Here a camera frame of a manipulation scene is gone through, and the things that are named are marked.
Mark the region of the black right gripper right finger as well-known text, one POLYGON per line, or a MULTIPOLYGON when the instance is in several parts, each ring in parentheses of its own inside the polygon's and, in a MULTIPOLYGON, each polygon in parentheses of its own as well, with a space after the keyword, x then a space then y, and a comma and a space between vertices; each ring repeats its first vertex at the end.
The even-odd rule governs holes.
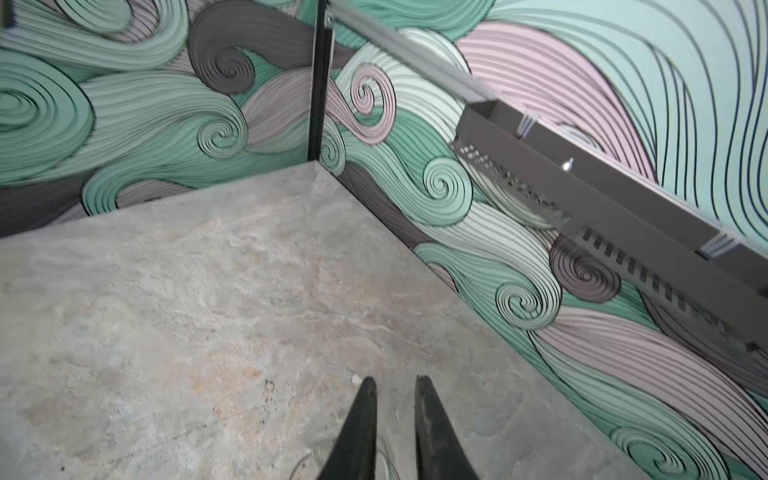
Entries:
POLYGON ((429 376, 416 379, 414 408, 418 478, 477 480, 429 376))

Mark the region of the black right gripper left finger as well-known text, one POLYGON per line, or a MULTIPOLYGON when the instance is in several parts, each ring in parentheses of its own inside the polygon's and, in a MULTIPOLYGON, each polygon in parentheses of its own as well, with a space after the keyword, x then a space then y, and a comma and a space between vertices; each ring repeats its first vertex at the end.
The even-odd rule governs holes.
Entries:
POLYGON ((365 377, 317 479, 374 479, 376 454, 377 386, 365 377))

